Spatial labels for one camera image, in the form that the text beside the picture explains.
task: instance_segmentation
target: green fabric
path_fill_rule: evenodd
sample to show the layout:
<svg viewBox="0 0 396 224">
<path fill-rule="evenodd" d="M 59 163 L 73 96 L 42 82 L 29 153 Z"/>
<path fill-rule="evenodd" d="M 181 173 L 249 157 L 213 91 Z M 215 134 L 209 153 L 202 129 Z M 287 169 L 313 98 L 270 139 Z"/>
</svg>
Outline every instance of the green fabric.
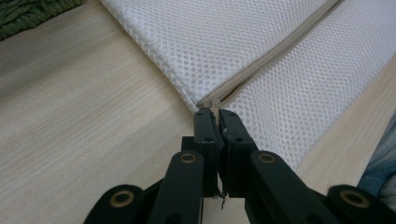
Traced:
<svg viewBox="0 0 396 224">
<path fill-rule="evenodd" d="M 37 27 L 82 0 L 0 0 L 0 40 Z"/>
</svg>

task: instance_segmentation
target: zipper teeth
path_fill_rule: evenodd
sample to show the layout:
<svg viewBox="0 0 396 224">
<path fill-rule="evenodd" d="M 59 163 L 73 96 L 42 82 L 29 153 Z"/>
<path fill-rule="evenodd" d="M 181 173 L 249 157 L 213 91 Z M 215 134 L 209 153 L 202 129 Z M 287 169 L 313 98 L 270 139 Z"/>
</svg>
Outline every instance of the zipper teeth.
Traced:
<svg viewBox="0 0 396 224">
<path fill-rule="evenodd" d="M 247 68 L 243 69 L 234 78 L 230 79 L 229 85 L 223 90 L 220 90 L 215 95 L 209 94 L 206 98 L 198 103 L 198 107 L 209 107 L 213 100 L 220 100 L 219 105 L 223 105 L 228 102 L 228 99 L 235 96 L 246 81 L 251 77 L 254 77 L 265 65 L 272 62 L 274 59 L 278 58 L 280 55 L 285 53 L 287 49 L 295 45 L 299 40 L 302 39 L 316 24 L 318 24 L 325 16 L 330 14 L 336 7 L 338 7 L 344 0 L 333 0 L 325 3 L 321 6 L 314 14 L 312 14 L 308 19 L 305 20 L 297 29 L 295 29 L 289 36 L 282 40 L 279 44 L 273 47 L 270 51 L 265 53 L 258 60 L 253 62 Z"/>
</svg>

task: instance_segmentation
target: blue fabric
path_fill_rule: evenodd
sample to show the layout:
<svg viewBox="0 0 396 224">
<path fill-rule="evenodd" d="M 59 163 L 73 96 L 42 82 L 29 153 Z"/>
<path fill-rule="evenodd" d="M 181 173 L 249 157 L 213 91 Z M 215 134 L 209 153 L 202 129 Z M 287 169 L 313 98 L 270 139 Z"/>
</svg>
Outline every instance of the blue fabric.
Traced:
<svg viewBox="0 0 396 224">
<path fill-rule="evenodd" d="M 382 186 L 396 174 L 396 113 L 384 132 L 378 146 L 364 171 L 358 188 L 376 197 Z"/>
<path fill-rule="evenodd" d="M 381 202 L 396 213 L 396 175 L 388 180 L 380 191 Z"/>
</svg>

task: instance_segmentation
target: wooden table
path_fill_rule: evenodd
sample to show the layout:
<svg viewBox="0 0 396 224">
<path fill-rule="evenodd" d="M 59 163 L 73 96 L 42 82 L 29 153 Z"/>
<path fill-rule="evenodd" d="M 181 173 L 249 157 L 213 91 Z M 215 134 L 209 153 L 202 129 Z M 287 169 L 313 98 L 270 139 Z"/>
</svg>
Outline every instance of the wooden table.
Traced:
<svg viewBox="0 0 396 224">
<path fill-rule="evenodd" d="M 396 59 L 304 159 L 325 192 L 357 184 L 396 108 Z M 100 4 L 0 42 L 0 220 L 82 223 L 108 189 L 163 177 L 192 115 Z M 205 200 L 204 223 L 248 223 L 243 200 Z"/>
</svg>

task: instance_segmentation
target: white mesh fabric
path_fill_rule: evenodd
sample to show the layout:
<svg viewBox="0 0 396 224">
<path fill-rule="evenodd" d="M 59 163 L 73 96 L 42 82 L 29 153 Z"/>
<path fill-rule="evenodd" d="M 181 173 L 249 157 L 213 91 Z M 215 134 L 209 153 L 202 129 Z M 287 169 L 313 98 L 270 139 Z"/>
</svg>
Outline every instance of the white mesh fabric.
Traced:
<svg viewBox="0 0 396 224">
<path fill-rule="evenodd" d="M 395 50 L 396 1 L 346 0 L 225 108 L 295 170 Z"/>
<path fill-rule="evenodd" d="M 326 0 L 101 0 L 191 110 Z"/>
</svg>

